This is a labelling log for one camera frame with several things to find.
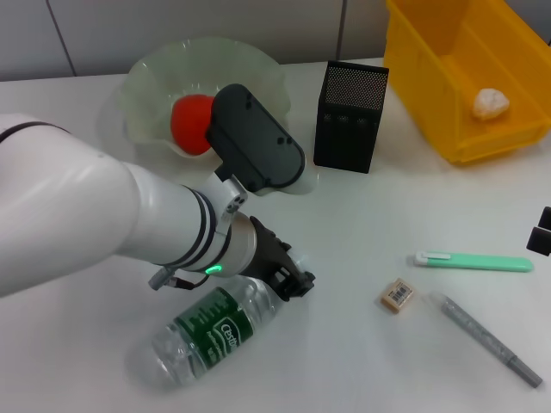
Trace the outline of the yellow plastic bin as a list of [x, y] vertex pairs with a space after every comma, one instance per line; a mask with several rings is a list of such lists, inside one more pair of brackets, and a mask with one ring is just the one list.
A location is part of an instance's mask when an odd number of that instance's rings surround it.
[[[551, 131], [551, 47], [505, 0], [386, 0], [389, 83], [450, 163], [472, 163]], [[481, 89], [503, 92], [498, 118], [472, 114]]]

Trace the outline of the orange fruit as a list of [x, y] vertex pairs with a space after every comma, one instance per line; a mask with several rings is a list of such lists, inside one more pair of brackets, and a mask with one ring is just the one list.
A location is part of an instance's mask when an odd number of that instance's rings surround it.
[[172, 138], [191, 156], [202, 155], [211, 148], [206, 134], [210, 125], [213, 100], [212, 96], [189, 95], [178, 99], [172, 107]]

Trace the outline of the white paper ball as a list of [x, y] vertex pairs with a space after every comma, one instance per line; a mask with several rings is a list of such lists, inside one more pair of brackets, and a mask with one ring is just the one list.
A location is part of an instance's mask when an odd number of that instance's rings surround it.
[[503, 92], [485, 88], [474, 98], [472, 114], [478, 120], [492, 120], [506, 112], [509, 106], [510, 100]]

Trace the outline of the clear water bottle green label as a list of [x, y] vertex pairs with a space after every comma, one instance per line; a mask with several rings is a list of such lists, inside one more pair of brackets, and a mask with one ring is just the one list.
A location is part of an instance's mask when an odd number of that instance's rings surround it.
[[188, 385], [235, 353], [283, 304], [266, 283], [233, 276], [167, 323], [152, 338], [152, 351], [174, 384]]

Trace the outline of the pale green glass fruit plate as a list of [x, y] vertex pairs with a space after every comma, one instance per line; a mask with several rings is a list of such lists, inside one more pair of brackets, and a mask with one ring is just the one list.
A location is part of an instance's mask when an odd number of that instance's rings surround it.
[[204, 37], [163, 46], [130, 69], [117, 97], [128, 140], [153, 161], [166, 156], [167, 170], [182, 182], [184, 173], [196, 170], [196, 182], [203, 183], [222, 161], [214, 150], [194, 155], [177, 145], [170, 131], [172, 108], [185, 96], [215, 96], [234, 83], [288, 126], [291, 101], [283, 68], [254, 46]]

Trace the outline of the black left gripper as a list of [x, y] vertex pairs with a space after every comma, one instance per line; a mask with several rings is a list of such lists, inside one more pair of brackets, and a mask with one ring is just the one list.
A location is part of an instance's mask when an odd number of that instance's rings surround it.
[[250, 222], [256, 236], [256, 247], [251, 262], [240, 274], [261, 280], [284, 301], [303, 297], [314, 287], [314, 274], [298, 270], [288, 255], [290, 247], [259, 219], [250, 217]]

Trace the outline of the mint green utility knife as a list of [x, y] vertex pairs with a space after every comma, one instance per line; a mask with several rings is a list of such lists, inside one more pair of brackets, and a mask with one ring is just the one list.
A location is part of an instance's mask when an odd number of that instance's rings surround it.
[[417, 266], [432, 268], [456, 268], [528, 273], [534, 269], [526, 258], [512, 256], [487, 256], [434, 251], [418, 251], [413, 255]]

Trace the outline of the grey pen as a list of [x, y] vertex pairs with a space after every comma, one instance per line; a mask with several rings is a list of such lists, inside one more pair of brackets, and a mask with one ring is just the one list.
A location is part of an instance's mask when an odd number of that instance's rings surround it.
[[493, 333], [479, 323], [449, 296], [431, 292], [429, 302], [443, 315], [473, 338], [481, 347], [514, 372], [530, 387], [537, 389], [543, 379], [526, 365], [516, 353], [504, 345]]

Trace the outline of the beige eraser with barcode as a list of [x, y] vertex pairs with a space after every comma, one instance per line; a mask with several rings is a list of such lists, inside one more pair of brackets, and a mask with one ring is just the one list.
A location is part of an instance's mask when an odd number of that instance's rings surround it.
[[380, 297], [380, 303], [392, 314], [399, 314], [414, 296], [414, 288], [398, 278]]

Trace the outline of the black mesh pen holder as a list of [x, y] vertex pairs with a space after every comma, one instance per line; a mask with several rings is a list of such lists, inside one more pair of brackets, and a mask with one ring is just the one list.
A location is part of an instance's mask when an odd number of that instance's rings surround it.
[[327, 64], [319, 95], [313, 162], [367, 174], [381, 123], [389, 69]]

